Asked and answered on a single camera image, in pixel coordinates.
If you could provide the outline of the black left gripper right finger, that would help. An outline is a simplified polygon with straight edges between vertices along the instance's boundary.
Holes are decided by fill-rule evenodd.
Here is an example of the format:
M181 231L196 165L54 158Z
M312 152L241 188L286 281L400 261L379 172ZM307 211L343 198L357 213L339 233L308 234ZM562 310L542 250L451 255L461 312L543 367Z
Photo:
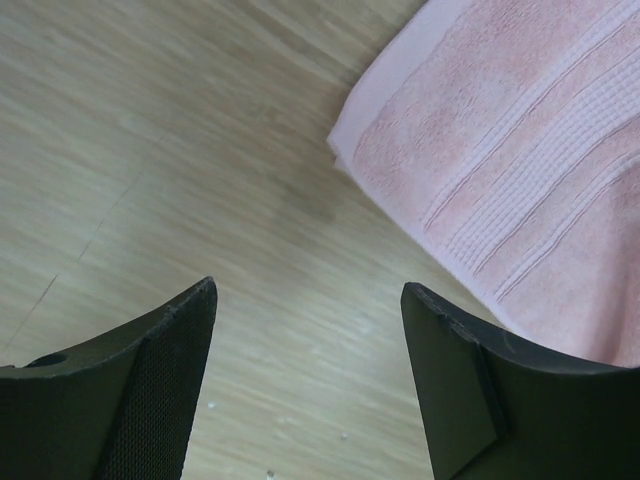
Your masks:
M405 338L437 479L635 479L639 372L566 355L418 283Z

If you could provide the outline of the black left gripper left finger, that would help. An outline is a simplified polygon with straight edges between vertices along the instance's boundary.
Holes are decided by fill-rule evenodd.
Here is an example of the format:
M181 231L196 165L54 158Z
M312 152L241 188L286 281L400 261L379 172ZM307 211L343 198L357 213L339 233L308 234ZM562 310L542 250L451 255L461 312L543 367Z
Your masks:
M217 299L206 277L97 337L2 367L2 478L181 478Z

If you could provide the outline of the large pink towel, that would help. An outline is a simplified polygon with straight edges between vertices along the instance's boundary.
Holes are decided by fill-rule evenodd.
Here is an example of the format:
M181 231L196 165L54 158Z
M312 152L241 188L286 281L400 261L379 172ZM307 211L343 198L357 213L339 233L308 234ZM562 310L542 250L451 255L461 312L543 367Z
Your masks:
M638 365L637 2L429 1L328 141L502 325Z

